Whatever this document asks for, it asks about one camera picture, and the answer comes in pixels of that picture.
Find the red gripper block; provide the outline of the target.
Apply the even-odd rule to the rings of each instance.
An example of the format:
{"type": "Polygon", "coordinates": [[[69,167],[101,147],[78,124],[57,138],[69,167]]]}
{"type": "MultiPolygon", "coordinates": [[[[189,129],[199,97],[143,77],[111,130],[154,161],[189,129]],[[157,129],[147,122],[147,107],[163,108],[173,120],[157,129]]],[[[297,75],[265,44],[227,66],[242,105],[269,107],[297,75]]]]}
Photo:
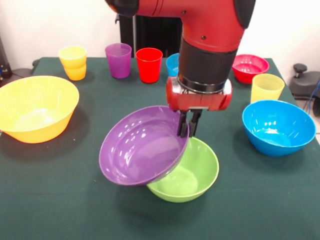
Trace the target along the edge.
{"type": "Polygon", "coordinates": [[[169,77],[166,82],[166,100],[169,108],[179,112],[177,136],[185,138],[189,127],[189,137],[196,134],[199,119],[203,110],[223,111],[232,99],[232,83],[228,79],[222,91],[212,94],[196,93],[180,85],[178,77],[169,77]],[[192,118],[187,123],[187,111],[191,110],[192,118]]]}

